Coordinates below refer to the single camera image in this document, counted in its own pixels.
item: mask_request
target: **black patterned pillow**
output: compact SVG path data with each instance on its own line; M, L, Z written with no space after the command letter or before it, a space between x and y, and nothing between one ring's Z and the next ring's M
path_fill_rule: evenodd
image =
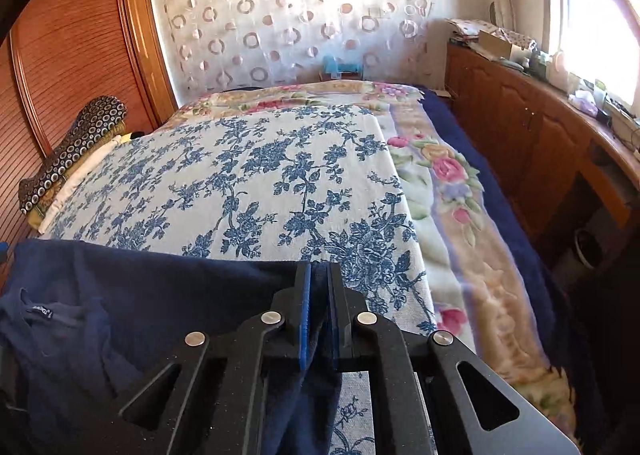
M26 215L45 191L126 115L124 104L113 96L100 96L89 101L36 175L20 181L20 211Z

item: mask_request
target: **clothing tag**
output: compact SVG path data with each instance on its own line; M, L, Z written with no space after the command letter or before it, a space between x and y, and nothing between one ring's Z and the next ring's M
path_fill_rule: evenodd
M50 320L53 317L53 311L51 309L47 309L46 307L43 307L42 305L34 305L29 309L29 312L40 314L46 317L46 319L48 320Z

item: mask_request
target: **metal screw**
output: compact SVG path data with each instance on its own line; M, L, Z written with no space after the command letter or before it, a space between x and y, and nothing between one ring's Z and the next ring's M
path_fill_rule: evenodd
M268 312L265 312L260 319L262 320L262 323L267 323L268 325L274 325L280 322L280 320L282 319L282 316L280 316L279 312L270 310Z
M358 314L358 321L363 325L372 325L378 321L378 317L372 312L361 312Z
M184 342L190 347L199 347L204 343L205 337L202 332L190 332L184 338Z
M435 341L438 345L442 345L446 347L453 343L453 335L451 332L447 332L446 330L438 330L433 335L433 341Z

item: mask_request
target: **floral bedspread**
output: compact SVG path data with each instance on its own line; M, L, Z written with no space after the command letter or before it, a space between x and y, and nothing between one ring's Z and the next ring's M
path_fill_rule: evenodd
M371 310L416 333L433 303L376 118L300 106L201 118L118 146L45 239L229 260L331 260ZM332 453L373 453L366 374L345 374Z
M439 138L418 102L421 98L420 90L410 86L355 81L222 92L186 105L156 133L175 131L186 121L225 120L300 106L322 110L337 104L370 110L401 178L437 328L459 337L575 441L575 392L564 370L550 366L540 345L522 277L484 209L481 172ZM402 314L405 297L373 297L368 303L377 312L393 308ZM430 320L402 323L403 328L409 325L407 330L428 332L433 327ZM369 437L360 428L368 413L356 395L341 402L332 453L368 453ZM360 436L346 432L354 423Z

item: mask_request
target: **window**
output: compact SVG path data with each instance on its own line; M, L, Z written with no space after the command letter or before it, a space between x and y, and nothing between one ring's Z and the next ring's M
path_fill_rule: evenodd
M549 51L561 48L569 71L593 82L640 115L640 46L614 0L550 0Z

